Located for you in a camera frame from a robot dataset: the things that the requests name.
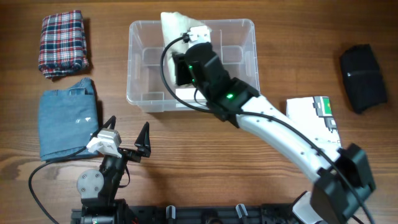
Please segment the white printed t-shirt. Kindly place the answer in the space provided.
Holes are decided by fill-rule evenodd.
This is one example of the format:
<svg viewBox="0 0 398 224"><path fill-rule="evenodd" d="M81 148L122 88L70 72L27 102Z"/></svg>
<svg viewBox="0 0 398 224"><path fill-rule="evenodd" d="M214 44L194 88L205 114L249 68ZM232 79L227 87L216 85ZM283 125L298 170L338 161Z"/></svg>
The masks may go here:
<svg viewBox="0 0 398 224"><path fill-rule="evenodd" d="M291 98L286 101L286 116L315 138L341 146L340 135L328 96Z"/></svg>

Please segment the red blue plaid cloth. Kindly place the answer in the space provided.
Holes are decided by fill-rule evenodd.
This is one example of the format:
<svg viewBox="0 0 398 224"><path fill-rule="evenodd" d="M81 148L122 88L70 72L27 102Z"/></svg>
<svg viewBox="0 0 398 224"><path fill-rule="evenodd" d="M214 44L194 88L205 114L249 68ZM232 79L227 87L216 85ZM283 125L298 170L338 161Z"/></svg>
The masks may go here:
<svg viewBox="0 0 398 224"><path fill-rule="evenodd" d="M39 71L48 79L72 75L89 66L80 10L43 18L38 61Z"/></svg>

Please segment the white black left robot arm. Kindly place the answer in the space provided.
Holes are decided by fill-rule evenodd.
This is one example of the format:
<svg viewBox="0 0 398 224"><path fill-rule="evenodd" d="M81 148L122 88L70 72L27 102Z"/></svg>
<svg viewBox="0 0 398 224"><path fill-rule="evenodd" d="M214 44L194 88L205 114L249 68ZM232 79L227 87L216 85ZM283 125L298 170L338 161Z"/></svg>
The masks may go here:
<svg viewBox="0 0 398 224"><path fill-rule="evenodd" d="M134 143L136 150L120 146L121 137L114 129L116 117L112 116L102 128L90 137L86 148L89 152L99 152L103 161L98 170L84 171L77 180L80 193L81 210L72 211L72 223L139 223L137 215L129 208L124 199L116 199L122 185L124 174L129 174L129 161L140 163L142 157L149 157L150 124L145 123Z"/></svg>

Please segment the black cloth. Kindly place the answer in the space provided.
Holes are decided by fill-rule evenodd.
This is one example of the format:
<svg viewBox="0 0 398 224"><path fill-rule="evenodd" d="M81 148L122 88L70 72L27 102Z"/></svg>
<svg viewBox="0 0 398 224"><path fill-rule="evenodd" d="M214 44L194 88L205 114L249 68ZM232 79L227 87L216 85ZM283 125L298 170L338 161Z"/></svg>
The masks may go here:
<svg viewBox="0 0 398 224"><path fill-rule="evenodd" d="M352 46L339 61L345 91L356 114L387 102L381 68L369 44Z"/></svg>

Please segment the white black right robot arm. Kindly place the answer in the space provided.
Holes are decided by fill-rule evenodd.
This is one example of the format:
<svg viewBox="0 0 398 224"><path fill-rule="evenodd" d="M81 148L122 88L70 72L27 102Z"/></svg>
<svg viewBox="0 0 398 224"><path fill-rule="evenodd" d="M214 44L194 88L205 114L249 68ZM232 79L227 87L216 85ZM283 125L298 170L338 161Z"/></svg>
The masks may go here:
<svg viewBox="0 0 398 224"><path fill-rule="evenodd" d="M192 84L206 100L205 113L247 131L279 151L313 184L292 213L302 223L347 223L375 191L367 155L355 144L343 149L307 133L248 83L230 77L209 42L175 50L167 46L180 84Z"/></svg>

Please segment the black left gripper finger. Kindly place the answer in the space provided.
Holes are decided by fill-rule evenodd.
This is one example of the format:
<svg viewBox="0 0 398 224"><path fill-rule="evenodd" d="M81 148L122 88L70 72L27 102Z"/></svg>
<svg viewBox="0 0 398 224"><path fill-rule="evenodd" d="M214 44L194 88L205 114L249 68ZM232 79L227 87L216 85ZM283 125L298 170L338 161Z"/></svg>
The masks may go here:
<svg viewBox="0 0 398 224"><path fill-rule="evenodd" d="M94 133L92 133L90 138L93 139L94 137L97 137L98 133L104 128L114 129L115 125L116 125L116 117L112 116L110 117L110 119L107 120L107 122L104 123L104 125L102 125L102 127L100 127Z"/></svg>
<svg viewBox="0 0 398 224"><path fill-rule="evenodd" d="M137 147L137 153L143 157L150 157L151 154L149 127L150 124L146 122L134 143L134 145Z"/></svg>

